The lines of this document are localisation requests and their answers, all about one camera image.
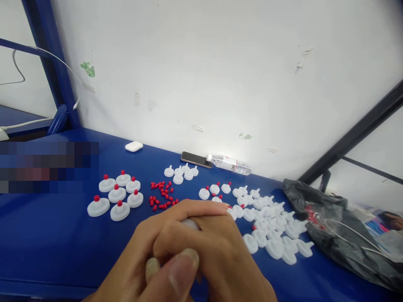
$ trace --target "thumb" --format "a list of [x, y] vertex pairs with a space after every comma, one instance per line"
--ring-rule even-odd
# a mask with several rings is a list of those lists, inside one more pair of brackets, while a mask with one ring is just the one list
[[147, 302], [186, 301], [199, 268], [199, 255], [185, 249], [169, 260], [155, 275], [140, 296]]

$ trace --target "black plastic bag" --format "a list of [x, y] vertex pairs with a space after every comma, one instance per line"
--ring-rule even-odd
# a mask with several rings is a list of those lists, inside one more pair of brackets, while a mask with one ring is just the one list
[[[326, 195], [297, 180], [285, 179], [283, 189], [297, 217], [315, 219], [317, 222], [309, 223], [306, 227], [321, 251], [358, 276], [403, 293], [403, 263], [395, 263], [382, 255], [363, 249], [365, 247], [375, 250], [349, 228], [337, 223], [329, 225], [330, 221], [340, 221], [378, 246], [364, 224], [347, 210], [347, 199]], [[312, 212], [317, 215], [309, 217]]]

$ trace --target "plastic water bottle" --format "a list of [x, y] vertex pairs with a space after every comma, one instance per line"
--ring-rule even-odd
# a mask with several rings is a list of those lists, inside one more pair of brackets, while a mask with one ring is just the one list
[[239, 173], [242, 175], [249, 175], [252, 169], [243, 163], [238, 162], [236, 159], [224, 155], [211, 155], [207, 156], [207, 161], [212, 162], [216, 167]]

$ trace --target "smartphone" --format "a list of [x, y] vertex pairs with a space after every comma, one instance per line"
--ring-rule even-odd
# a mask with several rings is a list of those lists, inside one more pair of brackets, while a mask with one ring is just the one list
[[195, 164], [197, 166], [202, 166], [208, 169], [211, 169], [213, 167], [212, 163], [210, 161], [207, 161], [205, 157], [195, 155], [189, 152], [182, 152], [181, 161]]

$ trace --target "blue table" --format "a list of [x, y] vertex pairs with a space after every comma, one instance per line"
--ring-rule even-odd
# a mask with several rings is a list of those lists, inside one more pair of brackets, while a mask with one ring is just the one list
[[[147, 202], [150, 195], [157, 193], [150, 189], [150, 182], [167, 182], [164, 169], [169, 165], [178, 167], [182, 162], [179, 154], [146, 145], [136, 153], [128, 152], [124, 149], [128, 140], [83, 128], [37, 141], [98, 141], [99, 179], [91, 182], [87, 193], [0, 195], [0, 294], [82, 299], [101, 284], [139, 222], [156, 214]], [[93, 196], [107, 196], [97, 189], [102, 175], [116, 177], [123, 169], [141, 182], [146, 199], [143, 205], [132, 209], [128, 218], [120, 222], [112, 221], [109, 212], [101, 217], [89, 217], [86, 208]], [[292, 210], [281, 182], [218, 168], [199, 171], [192, 181], [173, 185], [175, 198], [198, 199], [200, 188], [217, 181], [231, 181], [232, 188], [259, 187], [262, 196], [274, 195], [275, 201], [285, 201], [284, 208]], [[232, 194], [225, 195], [223, 200], [231, 205], [236, 203]], [[237, 219], [236, 223], [242, 235], [252, 231], [252, 223], [245, 219]], [[310, 240], [307, 234], [302, 239]], [[340, 267], [316, 247], [313, 254], [311, 258], [297, 254], [298, 262], [293, 266], [272, 259], [265, 249], [259, 249], [253, 258], [273, 285], [279, 301], [392, 301], [396, 298], [391, 291]], [[193, 293], [207, 294], [200, 289]]]

